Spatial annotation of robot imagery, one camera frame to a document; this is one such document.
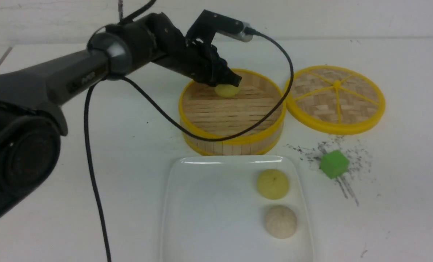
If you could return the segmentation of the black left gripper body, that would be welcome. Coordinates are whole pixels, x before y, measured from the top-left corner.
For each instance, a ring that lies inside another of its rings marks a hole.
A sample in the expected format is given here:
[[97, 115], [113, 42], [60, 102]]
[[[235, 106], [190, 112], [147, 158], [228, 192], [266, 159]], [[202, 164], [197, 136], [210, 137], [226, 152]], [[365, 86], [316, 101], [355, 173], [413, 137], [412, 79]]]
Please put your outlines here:
[[212, 87], [231, 84], [231, 70], [215, 47], [186, 37], [157, 36], [155, 64]]

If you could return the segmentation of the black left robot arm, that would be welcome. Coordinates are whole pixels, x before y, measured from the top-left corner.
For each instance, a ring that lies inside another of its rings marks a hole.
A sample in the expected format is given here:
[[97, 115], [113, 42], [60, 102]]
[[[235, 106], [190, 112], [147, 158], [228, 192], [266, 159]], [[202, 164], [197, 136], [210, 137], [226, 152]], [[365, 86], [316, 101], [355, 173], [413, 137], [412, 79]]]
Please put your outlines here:
[[0, 218], [54, 170], [68, 128], [62, 106], [104, 80], [155, 63], [211, 87], [239, 86], [241, 76], [211, 44], [234, 19], [204, 11], [216, 25], [202, 43], [185, 37], [164, 13], [108, 25], [84, 50], [0, 74]]

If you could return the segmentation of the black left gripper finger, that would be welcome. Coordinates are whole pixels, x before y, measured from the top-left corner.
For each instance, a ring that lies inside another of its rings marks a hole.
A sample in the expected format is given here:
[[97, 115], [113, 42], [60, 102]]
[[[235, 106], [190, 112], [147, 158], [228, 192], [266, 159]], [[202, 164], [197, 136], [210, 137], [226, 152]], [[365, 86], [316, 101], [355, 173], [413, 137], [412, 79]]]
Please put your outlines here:
[[242, 77], [230, 69], [224, 71], [224, 84], [238, 87], [241, 83]]

